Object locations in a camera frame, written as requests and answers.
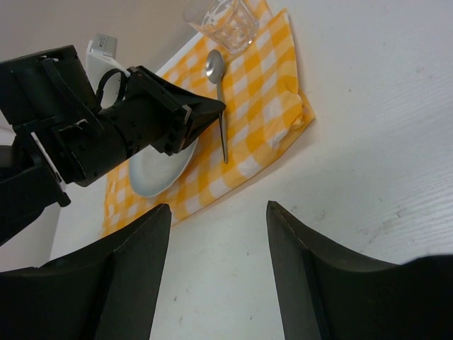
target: cloth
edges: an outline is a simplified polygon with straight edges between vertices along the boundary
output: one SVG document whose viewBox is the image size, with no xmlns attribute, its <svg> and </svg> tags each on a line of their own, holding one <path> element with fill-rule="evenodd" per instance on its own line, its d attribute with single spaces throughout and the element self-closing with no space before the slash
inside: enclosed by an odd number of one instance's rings
<svg viewBox="0 0 453 340">
<path fill-rule="evenodd" d="M 231 56 L 203 37 L 164 78 L 202 96 L 216 98 L 205 75 L 205 61 L 217 48 L 226 59 L 222 81 L 226 104 L 229 163 L 223 162 L 219 124 L 204 131 L 194 157 L 180 178 L 155 198 L 136 195 L 128 162 L 108 176 L 102 236 L 128 225 L 159 203 L 168 203 L 172 223 L 207 207 L 278 159 L 314 119 L 299 90 L 296 55 L 287 11 L 272 17 L 264 0 L 248 0 L 260 21 L 253 43 Z"/>
</svg>

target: white tabletop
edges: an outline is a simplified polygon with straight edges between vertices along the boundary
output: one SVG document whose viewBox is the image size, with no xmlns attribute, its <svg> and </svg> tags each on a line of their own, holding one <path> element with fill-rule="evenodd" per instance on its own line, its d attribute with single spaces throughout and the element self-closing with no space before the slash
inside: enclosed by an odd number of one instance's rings
<svg viewBox="0 0 453 340">
<path fill-rule="evenodd" d="M 289 9 L 317 119 L 279 161 L 171 230 L 152 339 L 283 339 L 268 200 L 378 259 L 453 252 L 453 3 L 269 4 Z M 104 189 L 104 178 L 68 187 L 52 258 L 96 240 Z"/>
</svg>

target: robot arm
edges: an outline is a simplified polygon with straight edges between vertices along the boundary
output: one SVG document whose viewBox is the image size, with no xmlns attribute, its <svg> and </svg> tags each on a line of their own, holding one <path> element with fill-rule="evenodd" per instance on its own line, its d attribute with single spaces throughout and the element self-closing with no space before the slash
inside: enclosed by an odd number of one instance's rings
<svg viewBox="0 0 453 340">
<path fill-rule="evenodd" d="M 88 186 L 148 145 L 178 153 L 225 109 L 144 67 L 127 72 L 105 74 L 95 94 L 72 46 L 0 63 L 0 110 L 16 133 L 0 146 L 0 244 L 46 206 L 70 204 L 61 181 Z M 118 99 L 102 109 L 115 73 Z"/>
</svg>

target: metal utensil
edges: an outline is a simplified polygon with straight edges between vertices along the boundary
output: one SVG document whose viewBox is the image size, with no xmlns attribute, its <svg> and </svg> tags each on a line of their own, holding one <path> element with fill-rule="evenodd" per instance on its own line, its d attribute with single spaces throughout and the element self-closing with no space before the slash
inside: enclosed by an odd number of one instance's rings
<svg viewBox="0 0 453 340">
<path fill-rule="evenodd" d="M 225 62 L 222 54 L 218 50 L 212 50 L 206 59 L 206 75 L 207 78 L 217 85 L 217 99 L 224 101 L 222 93 L 222 78 L 225 71 Z M 222 111 L 219 117 L 220 122 L 220 137 L 222 139 L 222 149 L 224 152 L 224 162 L 228 163 L 228 142 L 227 142 L 227 122 L 225 120 L 225 112 Z"/>
</svg>

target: wall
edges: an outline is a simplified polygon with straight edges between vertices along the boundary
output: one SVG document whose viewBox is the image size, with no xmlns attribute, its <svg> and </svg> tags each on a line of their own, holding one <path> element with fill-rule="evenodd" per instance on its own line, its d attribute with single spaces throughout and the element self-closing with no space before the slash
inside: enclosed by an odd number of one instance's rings
<svg viewBox="0 0 453 340">
<path fill-rule="evenodd" d="M 117 60 L 157 70 L 195 31 L 185 0 L 1 0 L 0 60 L 74 45 L 84 61 L 96 33 L 118 39 Z M 0 126 L 4 126 L 3 116 Z"/>
<path fill-rule="evenodd" d="M 0 145 L 9 145 L 13 133 L 0 128 Z M 50 258 L 60 207 L 47 207 L 39 218 L 0 246 L 0 271 L 41 266 Z"/>
</svg>

